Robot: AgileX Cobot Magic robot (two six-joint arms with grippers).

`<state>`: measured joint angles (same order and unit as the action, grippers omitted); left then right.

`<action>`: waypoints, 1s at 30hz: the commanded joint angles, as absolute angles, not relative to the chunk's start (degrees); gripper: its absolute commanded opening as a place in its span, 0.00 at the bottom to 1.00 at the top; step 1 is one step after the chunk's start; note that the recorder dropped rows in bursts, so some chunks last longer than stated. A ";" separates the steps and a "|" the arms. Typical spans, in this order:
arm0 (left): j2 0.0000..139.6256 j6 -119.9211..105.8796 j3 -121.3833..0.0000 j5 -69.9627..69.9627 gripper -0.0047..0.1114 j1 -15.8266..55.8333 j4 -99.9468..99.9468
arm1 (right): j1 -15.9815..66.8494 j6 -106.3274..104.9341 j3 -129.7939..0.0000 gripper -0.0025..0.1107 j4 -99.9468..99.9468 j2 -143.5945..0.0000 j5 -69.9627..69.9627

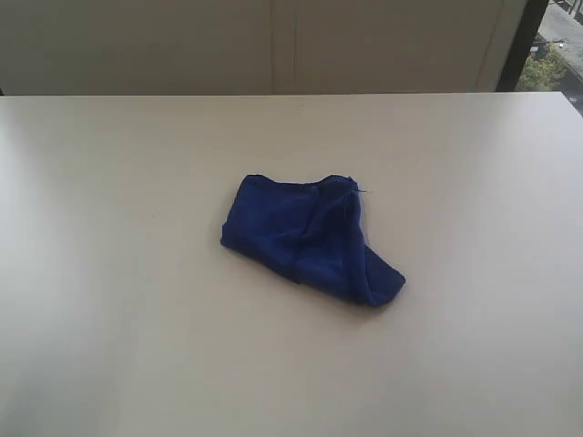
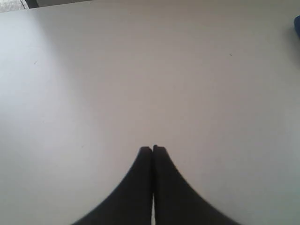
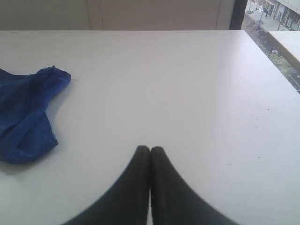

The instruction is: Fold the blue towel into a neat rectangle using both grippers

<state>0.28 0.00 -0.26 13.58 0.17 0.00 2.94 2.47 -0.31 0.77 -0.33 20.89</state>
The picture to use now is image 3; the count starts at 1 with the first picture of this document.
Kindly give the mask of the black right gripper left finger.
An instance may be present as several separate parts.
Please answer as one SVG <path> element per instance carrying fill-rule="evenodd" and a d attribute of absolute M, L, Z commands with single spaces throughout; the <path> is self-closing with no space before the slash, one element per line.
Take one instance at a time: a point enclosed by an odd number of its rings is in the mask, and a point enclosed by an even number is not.
<path fill-rule="evenodd" d="M 146 225 L 150 150 L 138 146 L 126 169 L 105 194 L 67 225 Z"/>

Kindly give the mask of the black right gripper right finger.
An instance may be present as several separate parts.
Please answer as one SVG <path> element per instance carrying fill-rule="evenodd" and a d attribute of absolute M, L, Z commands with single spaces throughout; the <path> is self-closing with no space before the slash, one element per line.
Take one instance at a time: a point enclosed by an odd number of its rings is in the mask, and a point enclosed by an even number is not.
<path fill-rule="evenodd" d="M 179 175 L 162 147 L 150 151 L 151 209 L 155 225 L 235 225 Z"/>

